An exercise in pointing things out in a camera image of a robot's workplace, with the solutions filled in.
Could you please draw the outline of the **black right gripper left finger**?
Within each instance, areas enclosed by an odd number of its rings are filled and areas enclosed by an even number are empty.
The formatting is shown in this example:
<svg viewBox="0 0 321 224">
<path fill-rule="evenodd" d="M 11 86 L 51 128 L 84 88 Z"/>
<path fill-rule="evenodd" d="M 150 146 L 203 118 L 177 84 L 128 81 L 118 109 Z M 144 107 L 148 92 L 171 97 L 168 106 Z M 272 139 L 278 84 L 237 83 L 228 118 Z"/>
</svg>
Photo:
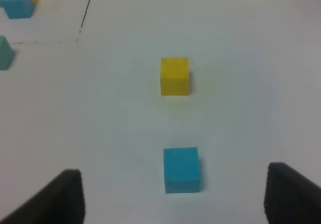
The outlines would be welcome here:
<svg viewBox="0 0 321 224">
<path fill-rule="evenodd" d="M 81 171 L 61 172 L 1 223 L 84 223 L 85 197 Z"/>
</svg>

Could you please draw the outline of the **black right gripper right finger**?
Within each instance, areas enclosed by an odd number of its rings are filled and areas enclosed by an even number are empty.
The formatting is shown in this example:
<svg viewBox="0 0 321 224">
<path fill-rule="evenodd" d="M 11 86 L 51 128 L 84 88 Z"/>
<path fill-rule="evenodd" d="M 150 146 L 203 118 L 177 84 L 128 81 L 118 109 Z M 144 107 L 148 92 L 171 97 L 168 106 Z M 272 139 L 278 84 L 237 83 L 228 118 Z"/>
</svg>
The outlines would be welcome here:
<svg viewBox="0 0 321 224">
<path fill-rule="evenodd" d="M 285 163 L 270 163 L 264 212 L 268 223 L 320 223 L 320 187 Z"/>
</svg>

